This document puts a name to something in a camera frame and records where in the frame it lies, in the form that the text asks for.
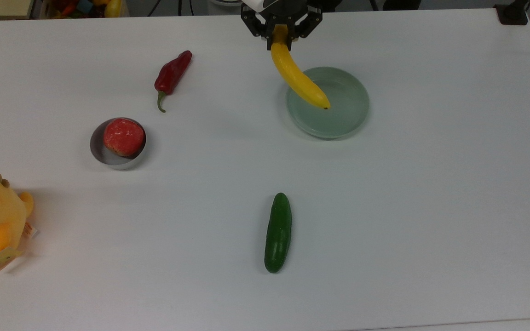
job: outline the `plate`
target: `plate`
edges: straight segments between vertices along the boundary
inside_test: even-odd
[[[317,138],[337,139],[362,125],[369,112],[369,96],[357,78],[333,67],[312,68],[304,74],[326,94],[330,108],[315,107],[288,88],[286,107],[300,129]]]

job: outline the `cucumber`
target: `cucumber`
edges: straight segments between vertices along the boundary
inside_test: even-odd
[[[271,205],[267,239],[265,241],[265,268],[277,273],[282,269],[292,239],[292,210],[284,193],[277,193]]]

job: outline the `chili pepper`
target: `chili pepper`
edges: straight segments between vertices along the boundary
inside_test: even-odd
[[[179,80],[183,77],[185,70],[190,65],[191,56],[192,54],[190,51],[185,51],[179,54],[176,59],[162,66],[161,71],[155,80],[155,90],[158,91],[156,105],[160,111],[165,113],[165,110],[161,107],[161,102],[166,96],[173,94],[175,86],[177,86]]]

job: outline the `plush toy tag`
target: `plush toy tag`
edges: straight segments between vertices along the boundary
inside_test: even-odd
[[[5,268],[10,262],[12,262],[16,257],[22,255],[23,252],[7,247],[0,251],[0,270]]]
[[[32,239],[34,235],[38,233],[38,229],[31,226],[30,223],[26,222],[26,224],[23,226],[23,234],[28,237],[28,239]]]

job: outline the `yellow banana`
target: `yellow banana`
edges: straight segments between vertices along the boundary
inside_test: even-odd
[[[288,26],[276,25],[273,30],[273,43],[271,44],[271,58],[273,63],[275,63],[275,67],[300,98],[316,107],[329,109],[330,102],[328,102],[326,94],[298,68],[292,59],[286,44],[287,39]]]

